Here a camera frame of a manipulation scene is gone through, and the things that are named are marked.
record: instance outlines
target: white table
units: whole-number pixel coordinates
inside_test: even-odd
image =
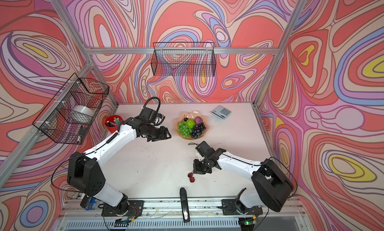
[[[218,120],[210,111],[218,105],[232,111],[226,120]],[[119,105],[117,114],[123,119],[136,117],[141,104]],[[156,110],[157,104],[147,107]],[[162,126],[169,128],[172,138],[146,142],[136,138],[118,151],[103,167],[107,181],[129,198],[176,198],[180,187],[185,187],[189,197],[235,196],[253,183],[230,171],[212,169],[212,174],[194,175],[191,183],[187,174],[193,170],[197,158],[195,145],[187,145],[174,133],[173,119],[180,113],[198,111],[209,116],[210,129],[197,143],[223,148],[243,158],[264,161],[270,157],[262,132],[250,103],[210,104],[161,104],[159,113],[166,116]]]

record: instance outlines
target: psychedelic wallpaper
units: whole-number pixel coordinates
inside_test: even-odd
[[[253,101],[272,55],[231,54],[212,76],[153,76],[151,55],[93,55],[118,103]]]
[[[315,230],[384,230],[383,64],[384,0],[309,0],[258,101]]]
[[[84,66],[84,59],[48,0],[0,0],[0,13],[1,165],[44,106]],[[50,228],[63,202],[74,194],[50,186],[53,170],[72,152],[100,141],[100,124],[111,109],[105,101],[81,146],[39,139],[0,189],[0,231]],[[65,172],[61,168],[55,174],[56,186],[69,188]]]
[[[296,0],[62,0],[86,45],[276,47]],[[217,55],[215,77],[152,75],[151,55],[94,55],[119,103],[253,101],[271,55]]]

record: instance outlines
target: orange bowl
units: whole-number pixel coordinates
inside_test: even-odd
[[[181,121],[183,121],[184,118],[196,118],[196,117],[201,117],[201,119],[203,119],[203,122],[204,122],[206,129],[202,132],[202,134],[198,138],[190,138],[190,137],[185,138],[183,136],[183,134],[181,134],[177,131],[179,129],[179,123]],[[196,139],[202,138],[209,130],[208,117],[207,116],[201,116],[198,111],[193,111],[192,113],[186,113],[186,112],[181,113],[179,118],[173,119],[173,124],[175,127],[175,129],[173,130],[174,133],[185,140],[196,140]]]

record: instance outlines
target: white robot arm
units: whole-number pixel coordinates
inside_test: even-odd
[[[246,160],[221,148],[215,151],[206,142],[198,144],[196,150],[204,159],[194,160],[194,173],[203,175],[212,173],[212,168],[218,168],[232,171],[253,182],[255,188],[242,189],[234,200],[234,208],[240,214],[259,205],[280,212],[293,190],[291,181],[270,159],[263,162]]]
[[[158,113],[160,100],[158,101],[157,111],[146,108],[144,104],[139,116],[119,123],[118,130],[95,147],[84,153],[73,153],[68,167],[68,184],[88,197],[105,202],[115,215],[124,216],[129,207],[127,195],[105,180],[101,168],[109,158],[136,137],[145,136],[148,142],[171,138],[166,127],[158,127],[165,118]],[[263,204],[278,212],[293,189],[291,182],[269,159],[264,162],[246,160],[221,148],[215,151],[206,142],[197,145],[196,149],[204,159],[194,160],[194,173],[211,173],[212,168],[216,167],[233,171],[254,183],[254,189],[243,189],[239,193],[236,200],[238,213],[245,214],[252,207]]]
[[[151,99],[159,104],[154,111],[146,107]],[[136,137],[159,141],[171,138],[168,129],[159,125],[165,117],[158,113],[160,99],[153,97],[147,100],[139,116],[128,118],[118,124],[118,130],[84,153],[75,152],[70,156],[67,183],[87,197],[94,197],[109,205],[108,209],[117,216],[127,213],[129,204],[127,195],[121,193],[106,182],[101,168],[117,151]]]

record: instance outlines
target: wire basket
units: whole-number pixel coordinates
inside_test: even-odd
[[[213,42],[155,42],[151,67],[154,76],[214,76]]]
[[[36,118],[33,125],[55,143],[82,144],[108,92],[107,84],[77,77],[48,118],[37,122]]]

